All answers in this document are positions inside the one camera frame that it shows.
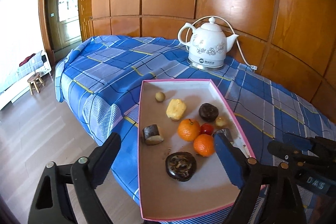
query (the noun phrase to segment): screw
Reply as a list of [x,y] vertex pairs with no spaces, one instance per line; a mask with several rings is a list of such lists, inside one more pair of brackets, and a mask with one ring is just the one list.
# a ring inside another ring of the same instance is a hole
[[255,158],[248,158],[248,159],[247,159],[247,162],[248,162],[249,164],[254,165],[254,164],[257,163],[257,160],[256,160]]
[[285,162],[280,163],[282,169],[288,169],[288,164]]
[[46,164],[46,168],[51,168],[54,166],[54,162],[53,161],[50,161]]
[[87,157],[81,157],[81,158],[79,158],[78,162],[79,162],[80,164],[84,164],[84,163],[86,163],[86,162],[87,162]]

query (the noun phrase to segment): wooden stool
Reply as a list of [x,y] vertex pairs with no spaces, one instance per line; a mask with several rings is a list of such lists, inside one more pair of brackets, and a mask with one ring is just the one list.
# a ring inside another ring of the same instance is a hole
[[29,90],[30,90],[30,94],[33,95],[33,89],[32,89],[32,84],[34,84],[34,87],[37,91],[37,93],[40,93],[39,88],[37,86],[37,80],[40,81],[40,83],[42,84],[42,86],[44,86],[44,82],[40,76],[40,73],[37,72],[34,75],[30,76],[29,79],[27,80],[28,84],[29,84]]

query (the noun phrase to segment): white wall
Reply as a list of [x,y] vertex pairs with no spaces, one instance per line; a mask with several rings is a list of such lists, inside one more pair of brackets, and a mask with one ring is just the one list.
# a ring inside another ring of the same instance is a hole
[[0,82],[42,49],[38,0],[0,0]]

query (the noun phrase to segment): orange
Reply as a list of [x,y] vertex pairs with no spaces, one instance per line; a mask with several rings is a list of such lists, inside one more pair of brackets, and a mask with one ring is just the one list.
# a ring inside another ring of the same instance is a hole
[[204,157],[209,157],[215,153],[213,137],[208,134],[201,134],[194,140],[196,153]]
[[177,133],[181,139],[192,142],[200,134],[201,126],[195,119],[184,119],[177,128]]

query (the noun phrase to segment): bed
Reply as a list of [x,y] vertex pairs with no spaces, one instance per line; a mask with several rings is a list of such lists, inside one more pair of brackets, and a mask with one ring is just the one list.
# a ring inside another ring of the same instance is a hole
[[[227,56],[222,70],[205,72],[187,63],[185,47],[175,39],[152,37],[91,37],[59,62],[55,92],[66,101],[87,133],[102,145],[111,131],[122,145],[111,169],[123,189],[139,204],[137,179],[137,119],[140,86],[150,79],[211,79],[225,96],[243,128],[257,160],[278,165],[267,152],[272,139],[284,132],[335,140],[336,126],[309,102]],[[300,188],[309,219],[316,197]],[[260,194],[258,213],[264,199]],[[193,223],[221,223],[230,208],[199,217]]]

